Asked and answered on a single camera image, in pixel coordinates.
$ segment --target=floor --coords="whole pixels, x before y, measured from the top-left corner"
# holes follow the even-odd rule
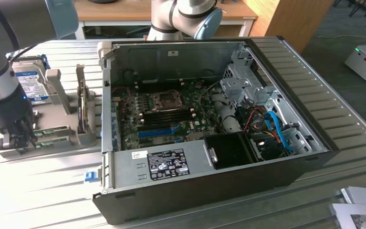
[[[302,56],[366,120],[366,81],[344,64],[356,46],[366,44],[366,38],[318,37],[366,36],[365,10],[360,10],[349,17],[353,8],[348,7],[348,2],[344,0],[337,7],[330,8]]]

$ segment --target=blue pcie slot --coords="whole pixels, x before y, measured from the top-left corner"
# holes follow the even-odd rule
[[[174,129],[154,130],[154,131],[139,132],[138,137],[154,137],[154,136],[174,135],[174,134],[175,134]]]

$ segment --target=green circuit board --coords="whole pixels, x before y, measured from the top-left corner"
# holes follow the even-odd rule
[[[217,125],[220,116],[210,103],[212,90],[205,93],[208,87],[209,85],[201,86],[198,81],[193,81],[186,82],[179,90],[170,90],[181,96],[182,107],[179,109],[189,109],[190,111],[194,109],[191,114],[195,114],[195,117],[181,122],[170,123],[174,134],[147,137],[138,136],[138,127],[145,126],[142,122],[143,113],[157,112],[153,111],[157,107],[153,99],[155,93],[139,93],[135,88],[127,88],[118,92],[118,97],[121,98],[119,117],[122,118],[122,150],[200,140],[205,135],[220,133],[221,130]]]

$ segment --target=circuit board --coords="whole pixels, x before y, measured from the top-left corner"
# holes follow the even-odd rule
[[[118,90],[113,96],[119,102],[122,150],[194,141],[206,135],[220,133],[216,125],[220,117],[212,103],[212,91],[206,91],[208,87],[209,85],[204,85],[202,81],[193,81],[185,82],[181,88],[165,92],[142,93],[134,87],[123,87]],[[163,105],[173,109],[165,110],[167,107],[162,106],[159,101],[163,101]],[[186,112],[190,118],[170,122],[170,130],[166,130],[165,135],[146,136],[141,132],[149,124],[145,117],[150,115],[157,117],[163,114],[163,111]]]

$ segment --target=cpu socket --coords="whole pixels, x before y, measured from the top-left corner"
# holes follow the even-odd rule
[[[153,96],[155,110],[179,109],[183,106],[181,94],[178,91],[161,92]]]

